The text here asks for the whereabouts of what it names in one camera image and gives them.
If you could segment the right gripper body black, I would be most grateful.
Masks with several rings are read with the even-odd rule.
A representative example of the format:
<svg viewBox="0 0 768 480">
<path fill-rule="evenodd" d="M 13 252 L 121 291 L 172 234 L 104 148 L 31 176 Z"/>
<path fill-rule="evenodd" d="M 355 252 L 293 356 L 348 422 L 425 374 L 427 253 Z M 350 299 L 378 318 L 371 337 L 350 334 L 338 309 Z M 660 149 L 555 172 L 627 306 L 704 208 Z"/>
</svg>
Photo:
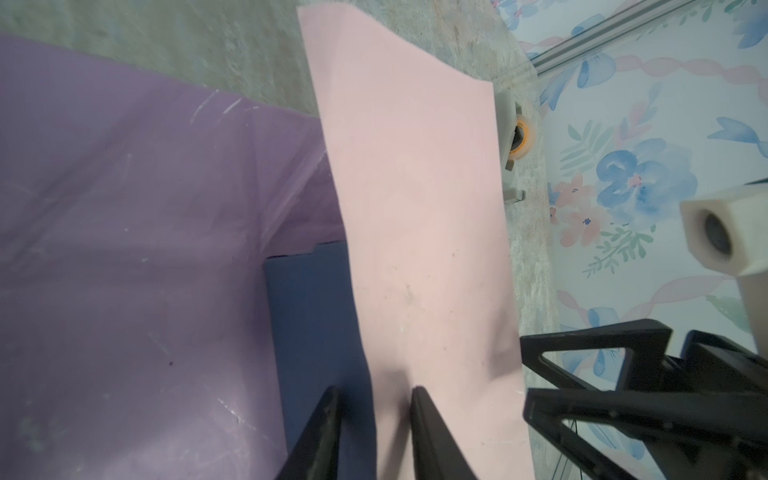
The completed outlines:
<svg viewBox="0 0 768 480">
<path fill-rule="evenodd" d="M 653 330 L 649 356 L 628 354 L 627 391 L 647 392 L 659 438 L 644 444 L 668 479 L 767 476 L 767 362 L 722 336 L 691 331 L 677 357 L 667 330 Z"/>
</svg>

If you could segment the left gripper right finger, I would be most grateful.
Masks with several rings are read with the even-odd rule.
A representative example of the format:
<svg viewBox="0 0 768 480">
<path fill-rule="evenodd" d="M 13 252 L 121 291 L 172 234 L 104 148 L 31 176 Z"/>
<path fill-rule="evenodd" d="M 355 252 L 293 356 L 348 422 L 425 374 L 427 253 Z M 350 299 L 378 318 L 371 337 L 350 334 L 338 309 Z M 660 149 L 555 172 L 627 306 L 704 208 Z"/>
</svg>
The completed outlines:
<svg viewBox="0 0 768 480">
<path fill-rule="evenodd" d="M 409 409 L 416 480 L 476 480 L 428 391 L 412 390 Z"/>
</svg>

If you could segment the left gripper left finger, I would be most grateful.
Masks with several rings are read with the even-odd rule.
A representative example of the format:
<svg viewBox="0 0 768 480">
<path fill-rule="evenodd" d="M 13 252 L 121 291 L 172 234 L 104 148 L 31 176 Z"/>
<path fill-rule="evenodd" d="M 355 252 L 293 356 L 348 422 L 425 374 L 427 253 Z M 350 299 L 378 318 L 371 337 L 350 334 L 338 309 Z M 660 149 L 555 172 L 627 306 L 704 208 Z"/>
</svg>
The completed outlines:
<svg viewBox="0 0 768 480">
<path fill-rule="evenodd" d="M 328 387 L 276 480 L 336 480 L 341 437 L 341 392 Z"/>
</svg>

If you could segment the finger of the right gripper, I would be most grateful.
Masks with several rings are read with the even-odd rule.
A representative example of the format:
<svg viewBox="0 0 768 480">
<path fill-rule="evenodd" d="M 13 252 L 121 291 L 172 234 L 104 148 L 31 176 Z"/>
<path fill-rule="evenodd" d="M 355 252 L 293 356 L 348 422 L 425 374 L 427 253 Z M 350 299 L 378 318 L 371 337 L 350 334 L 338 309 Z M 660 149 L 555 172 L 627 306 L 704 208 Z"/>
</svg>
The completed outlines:
<svg viewBox="0 0 768 480">
<path fill-rule="evenodd" d="M 649 393 L 532 389 L 524 418 L 591 479 L 668 479 L 644 439 L 662 437 Z"/>
<path fill-rule="evenodd" d="M 585 360 L 611 373 L 617 390 L 654 391 L 672 329 L 651 319 L 520 338 L 523 364 L 560 389 L 597 389 L 577 370 Z"/>
</svg>

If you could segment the dark blue gift box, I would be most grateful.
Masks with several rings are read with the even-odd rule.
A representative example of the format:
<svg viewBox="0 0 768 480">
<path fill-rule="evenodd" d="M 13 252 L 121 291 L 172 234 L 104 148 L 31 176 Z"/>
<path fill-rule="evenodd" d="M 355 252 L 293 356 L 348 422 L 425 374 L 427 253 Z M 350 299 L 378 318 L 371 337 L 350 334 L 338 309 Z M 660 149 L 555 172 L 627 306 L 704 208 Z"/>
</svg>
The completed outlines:
<svg viewBox="0 0 768 480">
<path fill-rule="evenodd" d="M 283 424 L 294 447 L 324 391 L 341 391 L 341 479 L 376 476 L 373 392 L 345 242 L 264 263 Z"/>
</svg>

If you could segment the purple pink wrapping paper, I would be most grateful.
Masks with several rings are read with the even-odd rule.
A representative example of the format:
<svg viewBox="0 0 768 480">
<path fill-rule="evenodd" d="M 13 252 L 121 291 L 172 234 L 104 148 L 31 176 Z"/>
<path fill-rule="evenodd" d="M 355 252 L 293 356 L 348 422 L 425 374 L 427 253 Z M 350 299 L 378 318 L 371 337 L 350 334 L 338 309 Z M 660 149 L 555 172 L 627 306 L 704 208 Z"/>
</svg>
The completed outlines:
<svg viewBox="0 0 768 480">
<path fill-rule="evenodd" d="M 1 475 L 271 479 L 262 261 L 344 229 L 293 1 L 1 5 Z"/>
</svg>

